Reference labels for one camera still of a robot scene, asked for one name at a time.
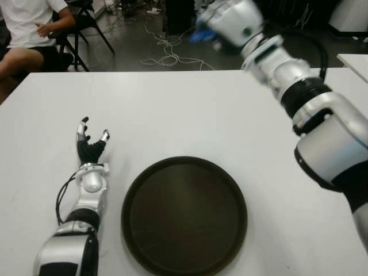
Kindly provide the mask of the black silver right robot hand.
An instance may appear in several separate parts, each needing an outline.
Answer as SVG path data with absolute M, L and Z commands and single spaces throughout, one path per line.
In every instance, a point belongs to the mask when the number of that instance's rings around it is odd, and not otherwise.
M 240 48 L 263 31 L 263 22 L 254 1 L 214 1 L 200 14 L 197 26 Z

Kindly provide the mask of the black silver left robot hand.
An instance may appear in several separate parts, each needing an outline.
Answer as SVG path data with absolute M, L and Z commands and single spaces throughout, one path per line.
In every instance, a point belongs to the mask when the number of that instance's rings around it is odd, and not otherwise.
M 81 166 L 88 163 L 97 164 L 110 139 L 110 133 L 105 129 L 100 139 L 90 144 L 90 136 L 86 136 L 88 120 L 88 116 L 81 119 L 76 130 L 76 150 Z

